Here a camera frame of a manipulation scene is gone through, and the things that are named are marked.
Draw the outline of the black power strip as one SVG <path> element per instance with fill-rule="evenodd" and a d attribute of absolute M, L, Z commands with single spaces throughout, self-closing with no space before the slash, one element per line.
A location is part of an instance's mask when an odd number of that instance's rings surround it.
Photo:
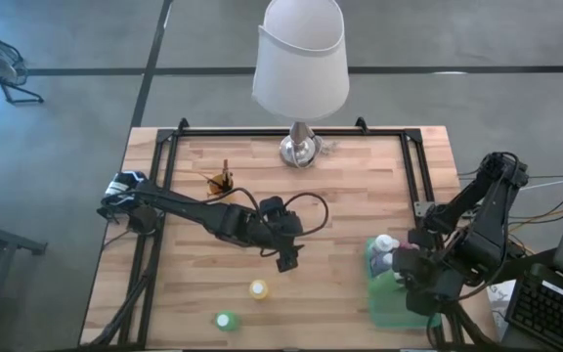
<path fill-rule="evenodd" d="M 520 240 L 509 235 L 506 243 L 506 256 L 508 259 L 518 259 L 528 255 L 527 249 Z"/>

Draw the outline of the white papers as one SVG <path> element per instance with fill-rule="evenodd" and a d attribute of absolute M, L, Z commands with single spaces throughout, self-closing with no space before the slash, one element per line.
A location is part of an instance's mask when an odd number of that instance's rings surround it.
<path fill-rule="evenodd" d="M 503 338 L 508 327 L 505 316 L 515 284 L 516 281 L 511 280 L 487 288 L 491 312 L 498 332 L 498 339 Z"/>

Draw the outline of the black keyboard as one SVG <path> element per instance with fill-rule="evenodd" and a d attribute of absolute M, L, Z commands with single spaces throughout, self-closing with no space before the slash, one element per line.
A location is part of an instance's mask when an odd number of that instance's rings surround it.
<path fill-rule="evenodd" d="M 563 277 L 544 266 L 532 267 L 516 280 L 505 319 L 563 352 Z"/>

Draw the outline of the large white paint bottle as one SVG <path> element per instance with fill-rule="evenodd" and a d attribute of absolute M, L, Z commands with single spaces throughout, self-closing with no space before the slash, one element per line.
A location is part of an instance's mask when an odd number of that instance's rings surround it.
<path fill-rule="evenodd" d="M 379 253 L 391 252 L 400 246 L 400 242 L 389 235 L 382 234 L 377 236 L 370 245 L 370 253 L 376 255 Z"/>

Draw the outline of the silver table lamp white shade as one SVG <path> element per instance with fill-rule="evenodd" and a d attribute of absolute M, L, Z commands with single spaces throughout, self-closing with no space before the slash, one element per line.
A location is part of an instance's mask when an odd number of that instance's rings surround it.
<path fill-rule="evenodd" d="M 335 0 L 271 0 L 258 25 L 252 98 L 291 121 L 282 161 L 308 168 L 323 148 L 309 124 L 329 117 L 350 91 L 345 21 Z"/>

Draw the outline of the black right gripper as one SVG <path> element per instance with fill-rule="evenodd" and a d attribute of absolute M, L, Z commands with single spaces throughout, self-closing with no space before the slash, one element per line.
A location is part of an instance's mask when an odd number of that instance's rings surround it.
<path fill-rule="evenodd" d="M 406 288 L 406 307 L 422 316 L 443 313 L 443 306 L 459 298 L 462 274 L 424 249 L 400 248 L 393 254 L 393 270 Z"/>

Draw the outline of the orange brush holder cup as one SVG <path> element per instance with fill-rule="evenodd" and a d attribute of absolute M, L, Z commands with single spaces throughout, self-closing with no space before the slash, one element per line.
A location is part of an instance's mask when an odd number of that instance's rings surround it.
<path fill-rule="evenodd" d="M 232 174 L 217 174 L 207 179 L 208 195 L 220 196 L 229 192 L 234 187 Z"/>

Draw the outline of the large yellow paint bottle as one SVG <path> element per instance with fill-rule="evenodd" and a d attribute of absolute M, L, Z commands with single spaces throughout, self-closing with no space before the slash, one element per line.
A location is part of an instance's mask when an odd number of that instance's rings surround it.
<path fill-rule="evenodd" d="M 249 286 L 250 295 L 256 300 L 265 299 L 268 296 L 268 285 L 263 280 L 255 280 Z"/>

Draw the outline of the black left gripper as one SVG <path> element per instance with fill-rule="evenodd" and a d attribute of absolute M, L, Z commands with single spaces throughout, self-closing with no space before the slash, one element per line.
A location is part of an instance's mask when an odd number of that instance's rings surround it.
<path fill-rule="evenodd" d="M 294 243 L 295 236 L 303 232 L 299 217 L 285 207 L 280 197 L 263 199 L 259 213 L 262 217 L 255 228 L 254 243 L 261 248 L 261 255 L 266 257 L 265 249 L 276 253 L 280 273 L 295 269 L 299 250 L 305 247 Z"/>

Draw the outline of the teal plastic bin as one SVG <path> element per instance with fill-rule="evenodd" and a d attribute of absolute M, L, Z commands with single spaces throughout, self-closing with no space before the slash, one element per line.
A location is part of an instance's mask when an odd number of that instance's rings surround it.
<path fill-rule="evenodd" d="M 368 239 L 365 247 L 368 283 L 372 279 L 369 266 L 369 261 L 372 257 L 370 245 L 375 238 Z M 427 316 L 418 315 L 409 311 L 406 307 L 406 303 L 404 307 L 380 309 L 379 307 L 370 305 L 368 301 L 368 313 L 374 325 L 381 329 L 424 329 L 428 326 L 428 322 L 430 322 L 430 328 L 436 328 L 442 324 L 442 319 L 438 314 L 432 319 L 429 319 Z"/>

